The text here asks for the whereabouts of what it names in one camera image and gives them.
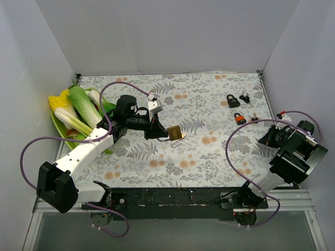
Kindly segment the large brass padlock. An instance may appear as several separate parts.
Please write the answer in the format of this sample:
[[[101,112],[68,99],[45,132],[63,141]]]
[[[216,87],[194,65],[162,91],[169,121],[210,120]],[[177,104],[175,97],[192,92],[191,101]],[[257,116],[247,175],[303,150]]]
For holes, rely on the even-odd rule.
[[[175,125],[167,128],[168,138],[167,139],[158,139],[160,142],[166,141],[176,141],[183,138],[183,134],[181,133],[181,128],[179,125]]]

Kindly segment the silver keys of orange padlock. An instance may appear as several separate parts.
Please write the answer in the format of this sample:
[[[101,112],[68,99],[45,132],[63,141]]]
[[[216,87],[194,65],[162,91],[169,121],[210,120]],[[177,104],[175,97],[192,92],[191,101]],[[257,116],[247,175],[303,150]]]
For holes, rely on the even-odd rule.
[[[259,118],[256,113],[253,113],[252,115],[248,115],[248,117],[249,117],[249,122],[255,122],[255,123],[259,122]]]

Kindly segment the orange and black padlock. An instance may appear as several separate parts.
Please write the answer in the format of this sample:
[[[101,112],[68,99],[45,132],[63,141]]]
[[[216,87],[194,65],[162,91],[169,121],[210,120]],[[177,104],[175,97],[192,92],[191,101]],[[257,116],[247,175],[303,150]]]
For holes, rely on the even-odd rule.
[[[235,119],[235,122],[236,122],[236,124],[237,125],[243,125],[243,124],[245,124],[247,121],[246,121],[246,119],[245,119],[245,117],[244,116],[242,116],[240,113],[238,113],[238,112],[236,112],[235,114],[234,114],[234,119]]]

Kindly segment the black-headed key bunch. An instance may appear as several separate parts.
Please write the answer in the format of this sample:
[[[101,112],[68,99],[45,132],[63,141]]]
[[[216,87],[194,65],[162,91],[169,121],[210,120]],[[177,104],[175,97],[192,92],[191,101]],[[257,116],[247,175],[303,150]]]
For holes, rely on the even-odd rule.
[[[250,101],[250,97],[249,97],[248,93],[242,93],[239,96],[239,99],[241,99],[242,101],[244,101],[246,104],[251,105],[252,107],[254,107],[254,105]]]

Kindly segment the black Kaijing padlock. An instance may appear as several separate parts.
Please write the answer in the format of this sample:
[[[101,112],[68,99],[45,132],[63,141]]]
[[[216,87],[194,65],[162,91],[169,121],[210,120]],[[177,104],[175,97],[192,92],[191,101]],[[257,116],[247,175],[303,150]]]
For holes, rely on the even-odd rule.
[[[234,95],[228,94],[226,98],[229,108],[236,108],[240,106],[240,102]]]

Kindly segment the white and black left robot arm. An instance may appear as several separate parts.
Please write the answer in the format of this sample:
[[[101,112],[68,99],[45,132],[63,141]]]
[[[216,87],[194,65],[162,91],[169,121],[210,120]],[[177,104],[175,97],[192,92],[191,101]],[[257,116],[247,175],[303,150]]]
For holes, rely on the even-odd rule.
[[[159,122],[161,102],[154,98],[147,107],[138,107],[134,96],[122,95],[116,108],[99,122],[85,143],[79,144],[65,157],[54,163],[44,162],[39,168],[37,196],[61,213],[68,212],[76,203],[91,202],[100,209],[111,205],[111,188],[93,181],[78,185],[81,172],[103,151],[114,145],[128,130],[144,132],[144,138],[168,137],[166,128]]]

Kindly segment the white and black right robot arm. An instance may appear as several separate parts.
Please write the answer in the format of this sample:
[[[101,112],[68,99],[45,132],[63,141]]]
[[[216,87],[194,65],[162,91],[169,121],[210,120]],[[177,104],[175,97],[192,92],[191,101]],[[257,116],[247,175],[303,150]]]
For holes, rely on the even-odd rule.
[[[294,129],[283,123],[272,125],[260,144],[278,149],[270,160],[268,172],[246,181],[237,194],[237,203],[243,207],[257,207],[265,194],[279,185],[302,183],[328,153],[328,149],[317,143],[310,135],[314,125],[302,120]]]

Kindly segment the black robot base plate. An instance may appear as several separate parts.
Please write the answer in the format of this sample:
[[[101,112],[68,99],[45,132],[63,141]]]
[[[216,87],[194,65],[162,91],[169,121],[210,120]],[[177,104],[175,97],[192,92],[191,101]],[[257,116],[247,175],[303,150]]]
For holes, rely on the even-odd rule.
[[[109,209],[135,219],[234,220],[233,211],[253,213],[237,197],[239,188],[113,188]]]

